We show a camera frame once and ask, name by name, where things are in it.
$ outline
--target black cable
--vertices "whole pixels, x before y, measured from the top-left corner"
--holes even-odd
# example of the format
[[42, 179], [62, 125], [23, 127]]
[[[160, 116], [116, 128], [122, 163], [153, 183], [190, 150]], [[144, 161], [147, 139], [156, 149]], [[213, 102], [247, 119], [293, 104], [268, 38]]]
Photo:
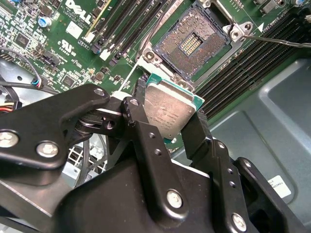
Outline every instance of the black cable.
[[33, 64], [31, 64], [31, 62], [28, 60], [28, 58], [25, 57], [23, 54], [21, 54], [21, 53], [15, 51], [15, 50], [8, 49], [8, 48], [6, 48], [6, 47], [0, 47], [0, 50], [7, 51], [7, 52], [12, 52], [12, 53], [16, 54], [18, 57], [20, 57], [21, 59], [23, 59], [23, 60], [30, 66], [30, 68], [31, 68], [31, 70], [34, 72], [36, 78], [37, 78], [38, 80], [42, 80], [41, 77], [40, 77], [40, 75], [39, 75], [39, 73], [38, 73], [38, 71], [37, 71], [37, 70], [35, 69], [35, 67], [33, 66]]
[[[5, 79], [1, 75], [0, 75], [0, 81], [5, 82]], [[19, 97], [13, 88], [9, 86], [4, 86], [3, 88], [6, 91], [6, 93], [8, 93], [8, 95], [11, 97], [12, 102], [19, 101]]]
[[79, 178], [77, 179], [75, 187], [84, 184], [88, 175], [88, 159], [89, 159], [89, 140], [83, 142], [83, 160]]
[[89, 173], [91, 170], [93, 170], [94, 168], [96, 168], [97, 166], [99, 166], [100, 164], [102, 164], [103, 162], [105, 162], [105, 161], [107, 160], [107, 157], [108, 157], [107, 145], [106, 145], [106, 143], [105, 143], [105, 141], [104, 141], [104, 139], [103, 139], [103, 136], [98, 135], [98, 137], [99, 137], [99, 139], [100, 139], [100, 141], [101, 141], [101, 143], [102, 143], [102, 145], [103, 145], [104, 154], [103, 154], [103, 157], [102, 157], [100, 160], [96, 161], [96, 162], [93, 163], [91, 166], [89, 166], [89, 168], [88, 168], [88, 173]]
[[46, 87], [38, 89], [35, 86], [33, 86], [31, 84], [26, 84], [26, 83], [10, 83], [10, 82], [0, 81], [0, 86], [3, 86], [3, 87], [18, 87], [18, 88], [37, 90], [37, 91], [44, 91], [44, 92], [52, 94], [52, 95], [57, 95], [58, 94], [58, 92], [50, 90], [50, 89], [47, 89]]

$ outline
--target integrated circuit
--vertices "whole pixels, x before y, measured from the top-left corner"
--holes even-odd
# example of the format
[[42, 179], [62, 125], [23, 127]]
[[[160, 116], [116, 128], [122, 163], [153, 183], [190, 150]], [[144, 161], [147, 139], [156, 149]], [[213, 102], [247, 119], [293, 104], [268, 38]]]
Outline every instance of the integrated circuit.
[[62, 83], [68, 87], [71, 88], [74, 85], [74, 79], [68, 75], [66, 75], [62, 81]]
[[23, 49], [25, 49], [29, 43], [29, 39], [24, 36], [22, 33], [18, 33], [15, 43], [17, 43], [19, 46], [21, 46]]
[[186, 80], [231, 42], [209, 14], [208, 9], [195, 2], [154, 47]]

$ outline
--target white label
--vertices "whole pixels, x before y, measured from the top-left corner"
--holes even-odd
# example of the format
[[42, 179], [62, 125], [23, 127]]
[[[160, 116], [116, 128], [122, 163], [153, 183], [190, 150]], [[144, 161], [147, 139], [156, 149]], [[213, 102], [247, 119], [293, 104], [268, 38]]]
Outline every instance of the white label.
[[275, 176], [274, 178], [268, 180], [268, 182], [281, 198], [292, 194], [281, 176]]
[[80, 28], [78, 25], [76, 25], [74, 22], [71, 21], [66, 29], [66, 32], [68, 32], [74, 38], [78, 39], [83, 30], [82, 28]]

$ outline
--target black metal bracket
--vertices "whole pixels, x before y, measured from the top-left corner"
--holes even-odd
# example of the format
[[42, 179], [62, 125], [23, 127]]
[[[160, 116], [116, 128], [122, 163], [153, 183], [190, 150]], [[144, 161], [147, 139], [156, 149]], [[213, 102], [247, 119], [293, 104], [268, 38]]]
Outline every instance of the black metal bracket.
[[[186, 219], [189, 206], [163, 138], [158, 128], [149, 124], [143, 105], [137, 99], [125, 98], [121, 112], [126, 129], [113, 154], [108, 157], [109, 167], [135, 154], [151, 217], [164, 228], [177, 227]], [[179, 207], [168, 202], [170, 191], [181, 198]]]
[[204, 115], [195, 114], [182, 130], [187, 158], [212, 179], [212, 213], [215, 231], [258, 232], [251, 224], [238, 169], [230, 163], [226, 146], [213, 139]]
[[[162, 136], [149, 124], [137, 98], [118, 100], [98, 86], [84, 85], [0, 116], [3, 132], [15, 136], [15, 141], [1, 139], [0, 179], [30, 185], [53, 183], [67, 161], [69, 146], [88, 140], [93, 133], [104, 134], [111, 152], [108, 168], [136, 161], [153, 222], [164, 231], [178, 227], [179, 231], [188, 215], [195, 216], [187, 200], [189, 192], [183, 190]], [[226, 146], [212, 138], [204, 114], [195, 114], [182, 136], [192, 166], [210, 175], [211, 200], [205, 201], [211, 203], [212, 217], [205, 219], [208, 223], [203, 227], [210, 229], [212, 219], [216, 232], [307, 232], [251, 162], [241, 158], [232, 164]], [[53, 154], [52, 148], [49, 156], [49, 148], [39, 151], [42, 143], [55, 146], [57, 152]], [[107, 174], [103, 180], [114, 173]], [[257, 198], [249, 199], [248, 190], [254, 190]], [[257, 225], [259, 208], [269, 213], [269, 231], [261, 231], [262, 226]]]
[[[56, 181], [67, 161], [67, 142], [78, 119], [104, 107], [109, 99], [107, 92], [87, 84], [0, 116], [0, 133], [17, 137], [15, 145], [0, 148], [0, 178], [31, 185]], [[46, 156], [37, 152], [42, 143], [48, 143]]]
[[252, 162], [238, 158], [233, 164], [241, 175], [249, 217], [260, 232], [308, 232]]

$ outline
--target screw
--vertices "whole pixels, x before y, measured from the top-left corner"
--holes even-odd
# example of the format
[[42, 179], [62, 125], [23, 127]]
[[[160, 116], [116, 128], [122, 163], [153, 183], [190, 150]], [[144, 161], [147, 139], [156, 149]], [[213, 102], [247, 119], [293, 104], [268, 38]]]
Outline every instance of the screw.
[[222, 148], [222, 149], [224, 149], [224, 148], [225, 148], [224, 144], [223, 144], [223, 143], [221, 143], [221, 142], [218, 142], [218, 145], [219, 145], [219, 147], [220, 147], [220, 148]]
[[168, 191], [166, 197], [169, 204], [176, 209], [180, 208], [183, 204], [181, 196], [175, 191], [172, 190]]
[[244, 160], [244, 163], [246, 164], [246, 166], [251, 167], [252, 165], [249, 163], [249, 161]]
[[146, 57], [148, 60], [152, 60], [152, 59], [154, 59], [155, 55], [153, 52], [147, 52]]
[[46, 158], [52, 158], [58, 154], [58, 147], [52, 142], [43, 142], [37, 146], [37, 153]]
[[238, 39], [240, 35], [241, 35], [241, 33], [240, 33], [239, 31], [232, 31], [232, 32], [231, 32], [231, 38], [232, 38], [233, 40]]
[[234, 213], [232, 215], [232, 220], [234, 222], [234, 225], [237, 227], [237, 229], [239, 229], [241, 232], [246, 231], [246, 223], [240, 215]]
[[136, 106], [139, 105], [139, 103], [138, 103], [138, 101], [137, 101], [136, 99], [131, 99], [130, 102], [131, 102], [131, 104], [133, 104], [133, 105], [136, 105]]
[[99, 88], [95, 89], [94, 92], [95, 92], [96, 95], [99, 95], [99, 96], [104, 96], [105, 95], [103, 90], [101, 90]]
[[15, 146], [18, 143], [18, 136], [12, 132], [0, 133], [0, 147], [9, 148]]

